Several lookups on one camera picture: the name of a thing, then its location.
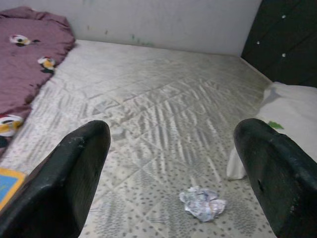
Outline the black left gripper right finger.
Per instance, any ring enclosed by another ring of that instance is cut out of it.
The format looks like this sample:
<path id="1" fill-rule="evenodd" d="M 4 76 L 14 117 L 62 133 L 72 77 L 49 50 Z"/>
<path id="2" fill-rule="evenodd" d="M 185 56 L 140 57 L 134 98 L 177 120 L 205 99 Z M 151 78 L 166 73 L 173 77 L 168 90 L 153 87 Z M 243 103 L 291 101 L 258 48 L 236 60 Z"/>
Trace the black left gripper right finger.
<path id="1" fill-rule="evenodd" d="M 234 143 L 254 194 L 278 238 L 317 236 L 317 164 L 291 138 L 245 119 Z"/>

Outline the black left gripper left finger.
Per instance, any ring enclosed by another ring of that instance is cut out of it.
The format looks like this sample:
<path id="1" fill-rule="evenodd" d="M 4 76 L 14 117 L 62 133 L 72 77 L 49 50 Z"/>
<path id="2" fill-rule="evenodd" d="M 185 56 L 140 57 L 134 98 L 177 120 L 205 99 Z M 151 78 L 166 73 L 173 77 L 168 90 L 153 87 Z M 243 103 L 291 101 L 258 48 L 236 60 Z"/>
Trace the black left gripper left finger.
<path id="1" fill-rule="evenodd" d="M 110 129 L 90 121 L 66 135 L 0 212 L 3 238 L 77 238 L 110 147 Z"/>

